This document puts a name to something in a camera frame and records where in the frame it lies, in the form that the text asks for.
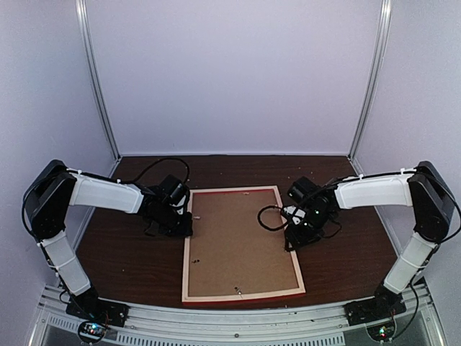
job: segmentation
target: white arm segment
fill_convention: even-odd
[[[143,195],[135,185],[117,184],[81,174],[71,173],[76,179],[69,205],[88,205],[137,213]]]
[[[64,231],[39,244],[45,249],[54,268],[72,294],[78,296],[91,287],[91,283],[80,265],[79,259],[67,240]]]
[[[436,246],[435,243],[426,241],[419,234],[413,233],[403,253],[400,254],[384,279],[384,286],[396,294],[401,293]]]
[[[371,205],[413,206],[407,180],[413,174],[388,175],[338,184],[334,191],[341,209]]]

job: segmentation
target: back wall panel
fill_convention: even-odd
[[[380,1],[88,0],[122,154],[346,154]]]

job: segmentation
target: metal corner post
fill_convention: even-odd
[[[360,113],[359,123],[355,131],[354,140],[352,141],[351,150],[349,152],[349,159],[354,161],[359,148],[360,141],[362,140],[363,132],[367,124],[368,116],[372,107],[373,98],[376,93],[377,79],[382,65],[382,60],[385,55],[386,45],[388,43],[390,15],[392,10],[392,0],[382,0],[381,15],[377,28],[375,54],[373,55],[372,68],[370,77],[368,79],[367,91]]]
[[[88,62],[89,72],[91,76],[91,85],[93,86],[94,98],[96,100],[99,117],[101,118],[102,128],[106,135],[107,141],[114,156],[115,161],[120,159],[117,143],[115,142],[114,132],[110,125],[109,116],[107,115],[106,104],[102,96],[101,83],[96,68],[94,59],[93,45],[91,43],[91,35],[89,31],[88,15],[86,13],[86,0],[76,0],[77,18],[79,19],[80,31],[84,41],[86,51],[86,60]]]

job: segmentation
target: white wall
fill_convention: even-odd
[[[346,154],[380,0],[91,0],[123,154]]]
[[[24,345],[45,283],[22,227],[22,195],[53,158],[109,173],[112,155],[91,93],[75,1],[0,1],[0,343]],[[66,220],[72,241],[85,208]]]
[[[366,173],[432,161],[461,201],[461,2],[394,1],[388,49],[358,152]],[[410,208],[384,208],[404,246]],[[454,225],[458,227],[458,217]],[[449,345],[461,345],[461,236],[426,270]]]

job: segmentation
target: robotic arm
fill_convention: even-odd
[[[449,188],[427,161],[400,173],[350,177],[324,187],[303,177],[292,185],[288,195],[298,203],[282,209],[289,221],[285,229],[288,251],[322,239],[324,224],[334,220],[341,209],[370,205],[413,207],[415,233],[377,287],[375,297],[345,306],[349,325],[384,319],[391,311],[398,314],[406,310],[401,292],[446,238],[455,208]]]
[[[26,211],[31,226],[29,232],[71,296],[67,313],[95,320],[108,319],[110,324],[122,327],[127,306],[98,298],[68,243],[64,232],[68,207],[87,205],[136,214],[154,223],[159,233],[186,237],[192,235],[188,200],[189,188],[172,175],[159,185],[145,187],[72,170],[62,161],[53,160],[26,192],[22,213],[24,217]]]

